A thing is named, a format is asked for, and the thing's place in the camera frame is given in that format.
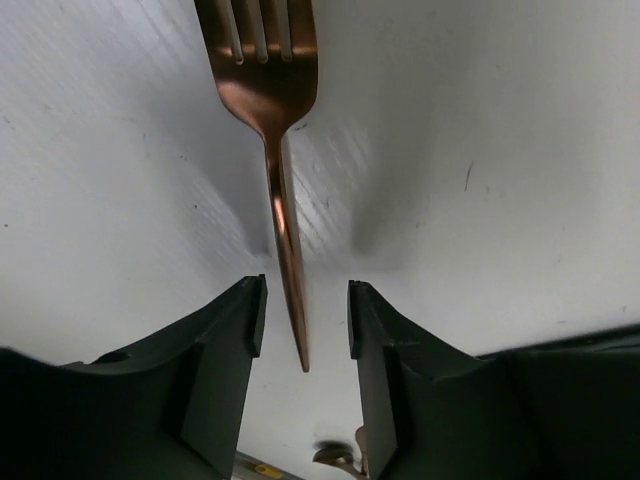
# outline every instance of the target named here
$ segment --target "fork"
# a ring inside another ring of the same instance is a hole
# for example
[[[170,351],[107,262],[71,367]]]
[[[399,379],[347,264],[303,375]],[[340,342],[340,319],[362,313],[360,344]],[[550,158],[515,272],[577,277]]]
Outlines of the fork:
[[[316,100],[318,55],[311,0],[195,0],[195,4],[220,99],[264,142],[287,310],[302,370],[308,372],[300,240],[295,212],[289,210],[281,143]]]

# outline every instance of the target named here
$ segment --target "fork neck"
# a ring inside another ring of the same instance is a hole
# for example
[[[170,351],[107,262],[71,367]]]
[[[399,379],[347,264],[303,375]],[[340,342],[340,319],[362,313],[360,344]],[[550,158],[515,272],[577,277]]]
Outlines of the fork neck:
[[[263,137],[267,168],[277,168],[282,164],[282,136]]]

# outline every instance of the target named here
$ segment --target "fork handle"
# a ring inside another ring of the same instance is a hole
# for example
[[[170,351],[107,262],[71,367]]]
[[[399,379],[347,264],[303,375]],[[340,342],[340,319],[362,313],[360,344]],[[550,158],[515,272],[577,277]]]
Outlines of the fork handle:
[[[292,221],[292,213],[289,209],[282,161],[282,140],[265,139],[265,156],[271,213],[284,295],[302,371],[306,373],[309,371],[309,344],[304,311],[302,262],[299,256],[300,237],[296,231],[297,224]]]

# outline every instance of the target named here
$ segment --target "white surface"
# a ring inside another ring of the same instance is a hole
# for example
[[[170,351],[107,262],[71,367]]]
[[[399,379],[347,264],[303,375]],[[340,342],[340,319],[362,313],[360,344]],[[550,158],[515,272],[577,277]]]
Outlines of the white surface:
[[[338,479],[310,459],[361,424],[348,279],[472,353],[638,319],[640,3],[324,0],[316,21],[318,103],[289,136],[312,373],[261,145],[191,0],[0,4],[0,338],[89,361],[266,272],[239,448]]]

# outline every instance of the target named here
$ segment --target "yellow label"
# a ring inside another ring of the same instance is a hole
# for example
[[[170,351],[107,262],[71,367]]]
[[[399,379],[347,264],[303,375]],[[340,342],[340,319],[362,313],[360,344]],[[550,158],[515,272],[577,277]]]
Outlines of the yellow label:
[[[264,464],[256,465],[255,471],[258,472],[260,475],[264,475],[267,478],[274,478],[276,480],[284,476],[282,472],[277,468],[270,467],[269,465],[264,465]]]

